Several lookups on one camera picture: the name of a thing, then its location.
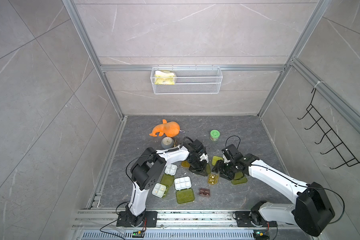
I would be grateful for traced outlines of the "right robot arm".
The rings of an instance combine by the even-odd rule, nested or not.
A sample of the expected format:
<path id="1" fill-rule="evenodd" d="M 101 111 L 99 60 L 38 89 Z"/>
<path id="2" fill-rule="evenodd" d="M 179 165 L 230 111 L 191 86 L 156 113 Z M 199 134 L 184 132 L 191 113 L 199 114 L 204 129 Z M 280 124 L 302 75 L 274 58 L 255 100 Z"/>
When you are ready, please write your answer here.
<path id="1" fill-rule="evenodd" d="M 289 204 L 259 201 L 251 208 L 249 218 L 260 227 L 269 222 L 298 226 L 310 236 L 318 237 L 327 225 L 337 223 L 335 210 L 327 195 L 328 188 L 312 182 L 308 184 L 288 176 L 252 154 L 243 155 L 233 144 L 222 149 L 223 159 L 216 162 L 214 171 L 233 181 L 237 173 L 251 176 L 285 196 Z"/>

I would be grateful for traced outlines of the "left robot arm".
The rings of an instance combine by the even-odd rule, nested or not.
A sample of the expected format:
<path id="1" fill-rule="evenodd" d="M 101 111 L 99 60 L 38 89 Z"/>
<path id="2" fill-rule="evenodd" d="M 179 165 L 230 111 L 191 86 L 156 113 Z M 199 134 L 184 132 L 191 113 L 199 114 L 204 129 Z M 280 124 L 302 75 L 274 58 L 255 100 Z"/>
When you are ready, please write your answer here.
<path id="1" fill-rule="evenodd" d="M 133 183 L 130 202 L 125 210 L 121 211 L 116 219 L 118 227 L 138 227 L 146 224 L 154 227 L 157 221 L 156 211 L 146 211 L 146 201 L 149 190 L 159 180 L 162 172 L 170 164 L 186 161 L 190 164 L 189 170 L 200 176 L 207 176 L 209 162 L 206 147 L 199 140 L 185 137 L 183 142 L 166 150 L 147 148 L 140 157 L 133 160 L 128 178 Z"/>

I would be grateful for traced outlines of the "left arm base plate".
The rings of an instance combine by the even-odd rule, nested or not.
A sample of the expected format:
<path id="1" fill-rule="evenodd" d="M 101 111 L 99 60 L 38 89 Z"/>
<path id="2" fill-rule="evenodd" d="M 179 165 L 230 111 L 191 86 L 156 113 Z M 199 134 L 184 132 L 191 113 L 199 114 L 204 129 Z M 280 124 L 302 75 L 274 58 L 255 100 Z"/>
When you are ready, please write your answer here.
<path id="1" fill-rule="evenodd" d="M 117 227 L 147 227 L 154 228 L 157 225 L 158 212 L 144 211 L 138 216 L 133 215 L 129 211 L 119 213 Z"/>

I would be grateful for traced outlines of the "small green pillbox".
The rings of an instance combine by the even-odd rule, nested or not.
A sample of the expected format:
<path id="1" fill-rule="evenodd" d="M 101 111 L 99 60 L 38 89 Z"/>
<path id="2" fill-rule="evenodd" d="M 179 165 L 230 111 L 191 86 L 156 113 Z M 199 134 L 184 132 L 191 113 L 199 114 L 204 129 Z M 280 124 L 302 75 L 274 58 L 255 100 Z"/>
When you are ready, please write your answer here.
<path id="1" fill-rule="evenodd" d="M 224 161 L 224 158 L 219 157 L 219 156 L 213 156 L 212 165 L 215 166 L 218 161 Z"/>

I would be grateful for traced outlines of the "amber lid small pillbox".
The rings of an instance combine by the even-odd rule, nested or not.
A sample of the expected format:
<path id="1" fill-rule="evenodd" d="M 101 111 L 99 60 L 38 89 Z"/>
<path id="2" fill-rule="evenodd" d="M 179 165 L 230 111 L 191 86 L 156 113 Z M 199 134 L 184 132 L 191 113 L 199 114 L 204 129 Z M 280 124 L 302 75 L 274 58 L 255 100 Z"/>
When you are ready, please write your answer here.
<path id="1" fill-rule="evenodd" d="M 188 161 L 182 161 L 181 162 L 181 166 L 183 167 L 183 168 L 189 168 L 191 165 L 189 164 L 189 162 Z"/>

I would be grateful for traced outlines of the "green lid six-cell pillbox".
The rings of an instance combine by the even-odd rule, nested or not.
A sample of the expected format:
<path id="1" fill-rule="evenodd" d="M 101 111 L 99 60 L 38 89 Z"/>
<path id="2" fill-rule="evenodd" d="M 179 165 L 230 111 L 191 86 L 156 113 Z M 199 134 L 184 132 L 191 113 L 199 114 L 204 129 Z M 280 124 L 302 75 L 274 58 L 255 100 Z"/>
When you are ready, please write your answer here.
<path id="1" fill-rule="evenodd" d="M 206 172 L 207 172 L 207 175 L 209 175 L 211 173 L 211 166 L 209 164 L 206 165 Z"/>

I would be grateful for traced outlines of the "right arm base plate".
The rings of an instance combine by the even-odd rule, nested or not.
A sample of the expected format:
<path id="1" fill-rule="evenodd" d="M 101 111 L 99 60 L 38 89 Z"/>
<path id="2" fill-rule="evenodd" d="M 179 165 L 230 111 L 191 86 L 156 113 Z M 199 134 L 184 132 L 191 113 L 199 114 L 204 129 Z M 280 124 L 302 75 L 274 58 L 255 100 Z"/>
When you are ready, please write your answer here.
<path id="1" fill-rule="evenodd" d="M 258 212 L 236 211 L 232 214 L 233 219 L 237 222 L 238 227 L 276 227 L 277 222 L 266 221 Z"/>

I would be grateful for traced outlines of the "small yellow clear pillbox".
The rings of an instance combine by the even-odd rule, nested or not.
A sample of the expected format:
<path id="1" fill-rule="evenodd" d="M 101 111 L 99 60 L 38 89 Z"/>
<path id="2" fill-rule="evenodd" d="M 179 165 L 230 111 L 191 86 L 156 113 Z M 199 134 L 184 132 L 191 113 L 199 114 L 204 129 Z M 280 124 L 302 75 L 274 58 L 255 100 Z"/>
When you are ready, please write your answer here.
<path id="1" fill-rule="evenodd" d="M 207 180 L 207 183 L 209 185 L 216 185 L 219 181 L 219 174 L 213 174 L 213 173 L 210 173 L 208 175 L 208 180 Z"/>

